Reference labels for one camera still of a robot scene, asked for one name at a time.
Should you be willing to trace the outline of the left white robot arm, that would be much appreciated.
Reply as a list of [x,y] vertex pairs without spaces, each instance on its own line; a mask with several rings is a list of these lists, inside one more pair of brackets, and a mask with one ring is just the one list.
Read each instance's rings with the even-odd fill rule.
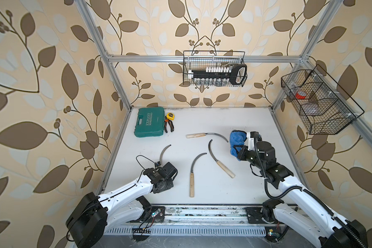
[[162,219],[165,207],[152,206],[145,196],[171,189],[177,174],[168,162],[143,170],[138,179],[109,193],[86,194],[66,221],[69,241],[78,248],[91,248],[106,231],[119,225]]

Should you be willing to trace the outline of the blue grey microfiber rag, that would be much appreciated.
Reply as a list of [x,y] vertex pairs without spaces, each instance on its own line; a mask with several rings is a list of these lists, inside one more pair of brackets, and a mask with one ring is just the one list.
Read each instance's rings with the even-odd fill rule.
[[242,147],[247,140],[247,133],[241,130],[233,130],[230,133],[229,143],[230,143],[230,154],[240,160],[238,158],[238,154],[241,151]]

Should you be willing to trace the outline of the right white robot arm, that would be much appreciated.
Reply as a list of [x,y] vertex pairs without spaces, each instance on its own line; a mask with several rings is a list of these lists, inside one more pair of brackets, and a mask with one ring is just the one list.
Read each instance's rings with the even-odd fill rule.
[[262,219],[279,221],[292,228],[317,248],[366,248],[366,228],[350,221],[326,205],[286,166],[277,162],[275,149],[254,132],[240,134],[232,144],[238,160],[259,169],[269,200],[262,205]]

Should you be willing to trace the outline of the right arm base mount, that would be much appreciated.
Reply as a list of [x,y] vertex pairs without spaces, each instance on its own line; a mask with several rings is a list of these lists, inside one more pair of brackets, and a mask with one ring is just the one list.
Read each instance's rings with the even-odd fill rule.
[[273,224],[278,220],[274,216],[274,209],[279,208],[280,204],[266,204],[262,206],[246,207],[244,210],[249,224]]

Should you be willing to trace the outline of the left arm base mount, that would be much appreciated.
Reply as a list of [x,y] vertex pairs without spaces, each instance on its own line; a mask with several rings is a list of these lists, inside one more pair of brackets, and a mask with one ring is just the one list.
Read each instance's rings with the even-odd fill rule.
[[155,219],[155,223],[163,223],[165,219],[166,208],[164,206],[152,206],[147,210],[144,210],[142,215],[134,223],[142,223],[143,221],[148,221]]

